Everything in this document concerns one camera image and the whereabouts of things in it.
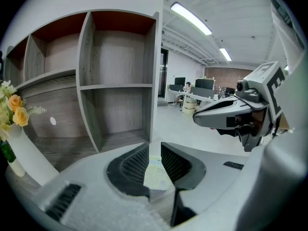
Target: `person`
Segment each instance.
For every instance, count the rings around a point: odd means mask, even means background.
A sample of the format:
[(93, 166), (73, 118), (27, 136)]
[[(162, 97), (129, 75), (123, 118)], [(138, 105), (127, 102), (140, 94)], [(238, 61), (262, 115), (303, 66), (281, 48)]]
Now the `person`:
[[(186, 82), (186, 85), (184, 87), (184, 91), (190, 93), (191, 92), (191, 83), (188, 81)], [(177, 97), (177, 99), (175, 100), (174, 103), (172, 103), (171, 105), (176, 106), (178, 104), (178, 102), (180, 101), (180, 99), (184, 100), (184, 96), (180, 95)]]

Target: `ceiling light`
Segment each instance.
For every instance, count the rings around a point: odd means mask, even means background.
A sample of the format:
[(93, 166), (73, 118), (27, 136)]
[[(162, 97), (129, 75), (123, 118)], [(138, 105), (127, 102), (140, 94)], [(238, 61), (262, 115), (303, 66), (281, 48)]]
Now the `ceiling light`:
[(186, 18), (187, 20), (189, 20), (191, 23), (193, 23), (197, 28), (199, 28), (205, 35), (210, 35), (212, 34), (211, 30), (207, 28), (207, 26), (200, 21), (200, 19), (198, 19), (195, 15), (193, 15), (190, 11), (188, 11), (187, 9), (185, 9), (182, 5), (180, 5), (179, 3), (174, 3), (171, 6), (171, 10), (173, 10), (174, 12), (180, 14), (181, 16), (183, 16), (184, 18)]
[(220, 48), (221, 53), (224, 55), (224, 57), (227, 59), (227, 61), (232, 61), (231, 57), (227, 53), (227, 50), (225, 48)]

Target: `doorway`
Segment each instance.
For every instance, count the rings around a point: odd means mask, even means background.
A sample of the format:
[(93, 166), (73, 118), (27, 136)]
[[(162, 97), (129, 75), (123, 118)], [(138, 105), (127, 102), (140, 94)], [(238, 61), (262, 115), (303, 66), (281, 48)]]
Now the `doorway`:
[(167, 62), (168, 62), (168, 51), (165, 49), (161, 49), (160, 65), (159, 65), (159, 85), (158, 85), (158, 96), (160, 98), (165, 98), (166, 80), (167, 80)]

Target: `white ceiling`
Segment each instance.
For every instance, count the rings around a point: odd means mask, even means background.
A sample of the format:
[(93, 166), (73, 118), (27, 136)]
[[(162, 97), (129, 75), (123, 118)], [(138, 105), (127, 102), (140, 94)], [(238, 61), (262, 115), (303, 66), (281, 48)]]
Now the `white ceiling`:
[[(174, 2), (201, 19), (212, 35), (204, 35), (173, 12), (170, 7)], [(204, 66), (255, 69), (262, 63), (276, 60), (286, 65), (272, 21), (270, 0), (164, 0), (163, 31), (164, 47)], [(225, 60), (219, 48), (227, 49), (232, 62)]]

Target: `white vase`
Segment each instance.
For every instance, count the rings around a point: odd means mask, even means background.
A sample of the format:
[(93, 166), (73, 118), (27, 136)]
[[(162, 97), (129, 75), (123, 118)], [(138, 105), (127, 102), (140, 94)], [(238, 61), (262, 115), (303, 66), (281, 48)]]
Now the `white vase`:
[(22, 177), (26, 174), (25, 169), (20, 165), (19, 161), (17, 160), (17, 158), (14, 160), (14, 162), (10, 163), (8, 162), (11, 169), (13, 170), (13, 172), (19, 176)]
[(20, 126), (16, 124), (10, 126), (7, 140), (20, 165), (41, 186), (59, 174)]

